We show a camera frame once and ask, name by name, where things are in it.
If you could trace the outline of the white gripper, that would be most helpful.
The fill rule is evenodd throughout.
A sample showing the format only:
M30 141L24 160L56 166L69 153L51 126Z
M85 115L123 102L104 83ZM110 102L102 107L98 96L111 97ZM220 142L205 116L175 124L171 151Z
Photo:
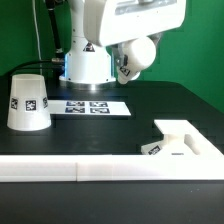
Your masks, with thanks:
M84 35L95 45L113 45L114 62L124 72L128 56L121 42L153 35L158 45L161 32L182 25L185 9L186 0L85 0Z

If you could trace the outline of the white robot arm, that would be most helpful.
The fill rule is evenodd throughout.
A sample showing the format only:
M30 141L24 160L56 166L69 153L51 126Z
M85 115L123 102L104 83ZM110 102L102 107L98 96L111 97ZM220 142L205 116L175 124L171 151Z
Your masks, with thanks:
M150 67L163 32L178 28L186 0L68 0L71 48L60 81L96 89Z

